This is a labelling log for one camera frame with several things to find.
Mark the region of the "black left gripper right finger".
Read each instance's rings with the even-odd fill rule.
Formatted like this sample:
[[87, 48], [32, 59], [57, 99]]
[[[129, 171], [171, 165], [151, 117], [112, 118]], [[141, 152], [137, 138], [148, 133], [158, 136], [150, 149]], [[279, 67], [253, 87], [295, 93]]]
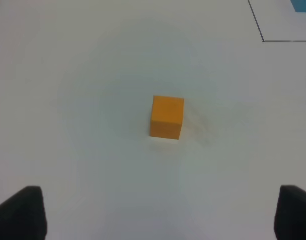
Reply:
[[278, 240], [306, 240], [306, 191], [295, 185], [280, 187], [274, 218]]

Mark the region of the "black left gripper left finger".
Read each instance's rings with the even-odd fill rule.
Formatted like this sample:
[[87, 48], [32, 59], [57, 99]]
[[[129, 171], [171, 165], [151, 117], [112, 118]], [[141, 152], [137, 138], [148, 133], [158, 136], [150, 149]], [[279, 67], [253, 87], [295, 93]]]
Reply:
[[47, 234], [41, 187], [27, 186], [0, 204], [0, 240], [44, 240]]

